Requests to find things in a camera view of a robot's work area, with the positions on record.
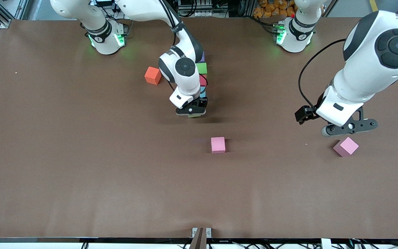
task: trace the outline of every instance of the foam block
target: foam block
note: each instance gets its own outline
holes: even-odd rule
[[[200,60],[199,63],[204,63],[205,62],[205,51],[202,52],[202,59]]]
[[[158,85],[161,77],[162,74],[159,68],[153,68],[149,66],[147,72],[145,73],[145,81],[153,85]]]
[[[344,140],[341,140],[334,146],[334,150],[339,153],[342,157],[351,156],[354,151],[359,148],[359,145],[356,144],[351,138],[347,137]]]
[[[225,137],[211,138],[211,153],[225,153]]]
[[[201,97],[201,98],[205,98],[205,97],[207,96],[207,92],[203,92],[203,93],[202,93],[202,91],[204,91],[204,90],[205,90],[205,87],[204,87],[204,86],[201,86],[201,87],[200,87],[200,92],[201,92],[200,97]]]
[[[206,63],[196,63],[198,71],[200,74],[207,74],[207,64]]]
[[[200,82],[200,86],[206,86],[207,85],[207,81],[199,75],[199,82]]]

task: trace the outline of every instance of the teal cube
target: teal cube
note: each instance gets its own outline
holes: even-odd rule
[[[207,74],[207,63],[197,63],[196,66],[200,74]]]
[[[204,86],[201,86],[200,87],[200,92],[201,92],[201,94],[200,94],[200,97],[201,98],[205,98],[207,95],[206,95],[206,92],[203,92],[205,90],[205,87]]]

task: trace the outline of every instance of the purple cube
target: purple cube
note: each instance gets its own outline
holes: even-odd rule
[[[202,52],[202,59],[198,63],[204,63],[205,62],[205,51]]]
[[[334,150],[339,153],[342,157],[351,156],[354,151],[359,148],[359,145],[356,144],[351,138],[347,137],[344,140],[341,140],[334,146]]]

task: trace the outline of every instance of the green led light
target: green led light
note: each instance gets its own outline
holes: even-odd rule
[[[277,43],[278,44],[282,44],[283,43],[283,39],[286,36],[286,30],[284,30],[280,35],[277,36]]]
[[[311,32],[310,36],[308,37],[308,42],[306,43],[307,45],[310,44],[310,42],[311,42],[311,37],[313,36],[313,34],[314,34],[314,33]]]
[[[92,38],[90,37],[90,35],[88,36],[88,38],[90,39],[90,42],[92,43],[92,47],[95,47],[95,44],[93,43]]]
[[[117,44],[120,47],[125,45],[124,38],[122,37],[122,35],[115,35],[115,38],[116,38]]]

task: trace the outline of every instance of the stack of cubes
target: stack of cubes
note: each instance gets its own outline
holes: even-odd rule
[[[202,52],[202,59],[196,63],[196,66],[198,68],[199,74],[202,74],[205,78],[207,77],[207,63],[205,63],[205,52]],[[200,91],[201,91],[201,98],[205,98],[207,95],[205,92],[205,86],[207,86],[206,80],[199,75],[199,81],[200,81]]]

